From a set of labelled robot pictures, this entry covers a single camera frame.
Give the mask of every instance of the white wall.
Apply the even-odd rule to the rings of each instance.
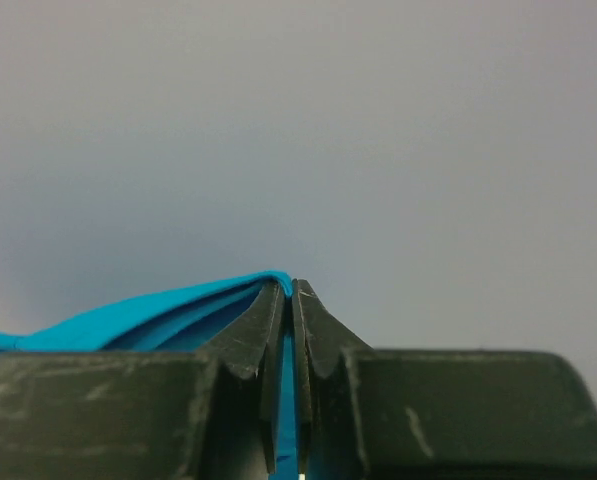
[[[597,1],[0,1],[0,330],[270,267],[597,397]]]

